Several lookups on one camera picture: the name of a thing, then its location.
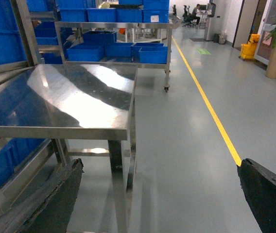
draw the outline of green floor marking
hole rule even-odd
[[[207,49],[196,49],[200,54],[203,55],[210,55],[210,52],[207,51]]]

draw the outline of desk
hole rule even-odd
[[[202,24],[206,25],[206,19],[205,19],[205,22],[203,21],[204,20],[204,16],[208,16],[210,14],[209,13],[196,13],[196,15],[202,16],[201,20],[200,20],[200,23],[199,23],[200,28],[201,28]]]
[[[52,139],[59,164],[70,155],[64,139],[108,140],[120,233],[128,232],[136,167],[136,65],[38,65],[0,85],[0,137]],[[123,177],[124,141],[130,168]]]

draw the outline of office chair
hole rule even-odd
[[[176,5],[174,5],[173,7],[172,7],[172,12],[173,12],[173,16],[177,16],[177,8],[176,8]]]
[[[186,6],[184,5],[184,14],[183,14],[183,23],[185,23],[185,25],[182,25],[182,27],[195,27],[195,24],[192,23],[192,21],[194,20],[192,17],[192,14],[190,13],[190,6]]]

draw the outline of yellow floor line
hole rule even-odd
[[[219,131],[220,131],[220,133],[221,133],[221,135],[222,135],[222,137],[224,138],[224,141],[225,141],[225,143],[226,143],[226,146],[228,147],[228,149],[229,149],[229,151],[230,151],[230,153],[231,153],[231,155],[232,155],[232,157],[233,157],[233,159],[234,159],[236,165],[237,165],[237,166],[241,166],[242,160],[241,160],[239,154],[237,153],[237,151],[236,151],[236,149],[235,149],[235,147],[234,147],[234,145],[233,145],[233,143],[232,143],[232,141],[231,141],[229,135],[227,135],[227,133],[226,133],[226,131],[225,131],[225,129],[224,129],[224,126],[222,125],[221,121],[219,120],[219,118],[218,118],[218,116],[217,116],[215,110],[214,110],[213,107],[211,106],[211,104],[210,104],[210,102],[209,102],[209,100],[208,100],[208,98],[207,98],[207,96],[206,96],[204,90],[202,89],[200,83],[198,82],[198,80],[197,80],[197,78],[196,78],[196,76],[195,76],[193,70],[191,69],[190,65],[188,64],[188,62],[187,62],[185,56],[183,55],[183,53],[182,53],[182,51],[181,51],[179,45],[178,45],[177,42],[176,42],[175,38],[173,37],[172,40],[173,40],[174,43],[176,44],[177,49],[179,50],[179,53],[180,53],[180,55],[181,55],[183,61],[185,62],[185,64],[186,64],[186,66],[187,66],[187,68],[188,68],[188,70],[189,70],[189,72],[190,72],[190,74],[191,74],[191,76],[192,76],[192,78],[193,78],[193,80],[194,80],[194,82],[195,82],[195,84],[196,84],[198,90],[200,91],[200,93],[201,93],[201,95],[202,95],[202,97],[203,97],[203,100],[204,100],[204,102],[205,102],[207,108],[209,109],[210,114],[212,115],[212,118],[214,119],[214,121],[215,121],[215,123],[216,123],[216,125],[217,125],[217,127],[218,127],[218,129],[219,129]]]

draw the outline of computer monitor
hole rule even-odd
[[[207,5],[200,5],[200,10],[205,11],[207,9]]]
[[[211,10],[212,9],[212,5],[210,3],[207,4],[207,10]]]

